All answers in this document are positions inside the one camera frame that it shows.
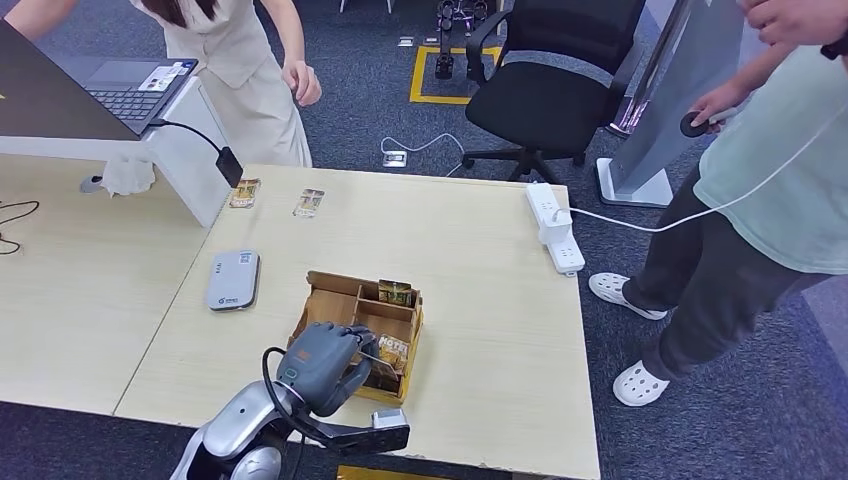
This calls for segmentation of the person's right hand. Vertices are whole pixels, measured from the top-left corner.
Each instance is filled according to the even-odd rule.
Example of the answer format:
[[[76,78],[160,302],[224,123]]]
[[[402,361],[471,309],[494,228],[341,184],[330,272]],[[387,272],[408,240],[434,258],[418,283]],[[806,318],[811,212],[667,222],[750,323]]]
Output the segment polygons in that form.
[[[714,123],[710,119],[728,109],[738,107],[748,98],[750,93],[750,89],[735,81],[728,81],[718,86],[700,97],[690,107],[692,111],[696,112],[696,116],[692,119],[690,125],[693,128],[706,125],[708,133],[720,132],[724,121]]]

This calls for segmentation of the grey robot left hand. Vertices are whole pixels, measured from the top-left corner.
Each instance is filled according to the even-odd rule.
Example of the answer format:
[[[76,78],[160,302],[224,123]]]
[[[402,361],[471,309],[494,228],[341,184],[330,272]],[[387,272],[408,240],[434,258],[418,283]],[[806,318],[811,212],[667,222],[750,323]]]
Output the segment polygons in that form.
[[[377,339],[368,327],[312,323],[283,355],[277,381],[315,415],[328,417],[363,386],[377,356]]]

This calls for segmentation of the person's left hand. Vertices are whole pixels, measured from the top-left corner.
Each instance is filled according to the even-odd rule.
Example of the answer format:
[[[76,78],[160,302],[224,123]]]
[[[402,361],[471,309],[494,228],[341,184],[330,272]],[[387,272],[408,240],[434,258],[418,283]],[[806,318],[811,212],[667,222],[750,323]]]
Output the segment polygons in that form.
[[[847,32],[847,0],[746,0],[740,6],[769,45],[827,45]]]
[[[286,60],[282,78],[299,106],[310,106],[320,100],[323,93],[321,83],[314,69],[305,61]]]

